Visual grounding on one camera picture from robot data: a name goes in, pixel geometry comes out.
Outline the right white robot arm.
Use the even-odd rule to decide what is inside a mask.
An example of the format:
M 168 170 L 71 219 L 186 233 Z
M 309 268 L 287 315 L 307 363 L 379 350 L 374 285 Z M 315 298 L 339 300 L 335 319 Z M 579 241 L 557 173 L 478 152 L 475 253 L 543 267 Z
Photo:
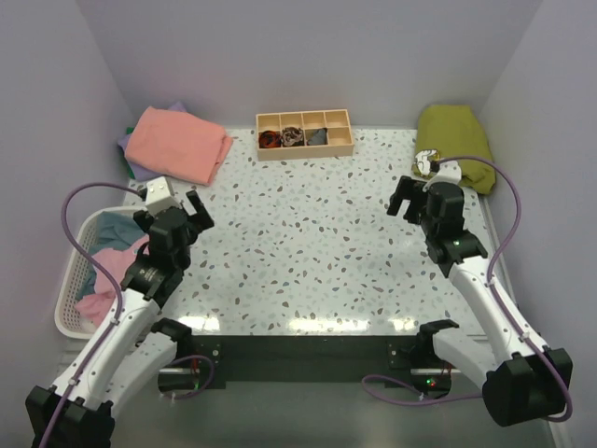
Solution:
M 488 252 L 465 226 L 465 195 L 453 183 L 426 185 L 402 176 L 388 215 L 422 228 L 429 258 L 465 298 L 488 340 L 482 346 L 447 319 L 420 327 L 411 354 L 428 367 L 448 362 L 480 390 L 485 407 L 501 427 L 572 413 L 569 385 L 573 361 L 553 349 L 522 316 L 491 269 Z

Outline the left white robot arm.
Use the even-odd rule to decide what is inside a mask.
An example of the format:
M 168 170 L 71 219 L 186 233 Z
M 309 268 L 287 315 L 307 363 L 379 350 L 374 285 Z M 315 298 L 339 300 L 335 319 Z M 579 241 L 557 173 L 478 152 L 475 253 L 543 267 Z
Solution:
M 192 209 L 170 187 L 138 191 L 145 205 L 133 215 L 147 235 L 117 281 L 77 239 L 74 249 L 104 276 L 116 297 L 77 357 L 50 386 L 34 387 L 25 400 L 34 447 L 108 447 L 118 415 L 163 368 L 198 364 L 207 370 L 200 394 L 214 379 L 215 362 L 193 348 L 190 327 L 161 316 L 190 266 L 190 248 L 214 221 L 194 190 Z

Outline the pink t shirt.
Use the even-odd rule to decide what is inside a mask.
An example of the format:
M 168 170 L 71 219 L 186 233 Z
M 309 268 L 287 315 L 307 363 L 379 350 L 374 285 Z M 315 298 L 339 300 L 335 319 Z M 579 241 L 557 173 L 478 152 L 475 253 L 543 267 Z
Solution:
M 93 259 L 98 261 L 119 285 L 127 269 L 135 261 L 139 249 L 147 242 L 148 237 L 145 235 L 123 250 L 103 248 L 93 256 Z M 93 273 L 95 279 L 91 281 L 89 287 L 86 287 L 82 298 L 76 304 L 76 309 L 82 317 L 98 328 L 112 309 L 117 293 L 104 273 L 97 268 L 93 268 Z

